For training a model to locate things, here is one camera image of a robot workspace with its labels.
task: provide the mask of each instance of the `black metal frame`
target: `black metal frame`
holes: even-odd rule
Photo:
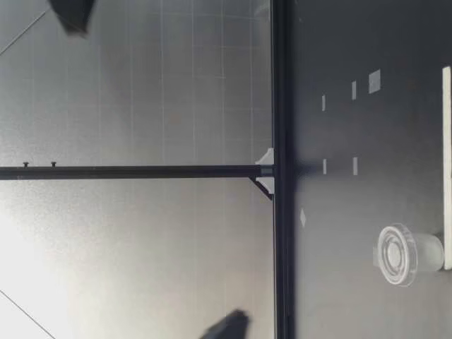
[[[273,139],[275,148],[275,322],[277,339],[295,338],[294,2],[272,1]]]
[[[272,177],[272,165],[0,167],[0,180]]]
[[[0,180],[164,179],[275,177],[275,334],[295,338],[295,187],[294,110],[291,37],[292,1],[273,0],[272,74],[274,165],[0,167]]]

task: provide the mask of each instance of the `black object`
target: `black object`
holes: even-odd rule
[[[0,167],[0,180],[170,179],[272,177],[273,166]]]
[[[68,34],[86,34],[95,0],[49,0]]]
[[[236,309],[221,321],[211,326],[201,339],[245,339],[249,317]]]

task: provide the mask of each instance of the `white rectangular mark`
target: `white rectangular mark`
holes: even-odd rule
[[[352,82],[352,100],[356,100],[356,95],[357,95],[357,92],[356,92],[356,81],[353,81]]]
[[[353,158],[353,175],[358,175],[358,157]]]
[[[452,99],[451,67],[443,68],[444,268],[452,269]]]
[[[381,69],[369,74],[369,94],[381,89]]]

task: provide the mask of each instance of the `diagonal line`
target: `diagonal line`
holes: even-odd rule
[[[31,27],[33,27],[39,20],[42,19],[43,16],[47,14],[47,12],[50,10],[50,7],[47,8],[45,11],[43,11],[36,19],[34,19],[22,32],[17,34],[1,51],[0,51],[0,57],[3,55],[4,52],[6,52],[11,46],[13,46],[26,32],[28,32]]]
[[[2,290],[0,290],[0,294],[3,295],[5,298],[7,298],[7,300],[12,303],[17,309],[19,309],[22,313],[24,313],[33,323],[35,323],[35,325],[37,327],[39,327],[42,331],[44,331],[50,338],[52,339],[56,339],[48,330],[46,330],[40,323],[38,323],[36,320],[34,320],[33,317],[31,317],[31,315],[29,315],[27,313],[26,310],[24,310],[22,307],[20,307],[19,305],[17,305],[14,300],[12,300],[5,292],[3,292]]]

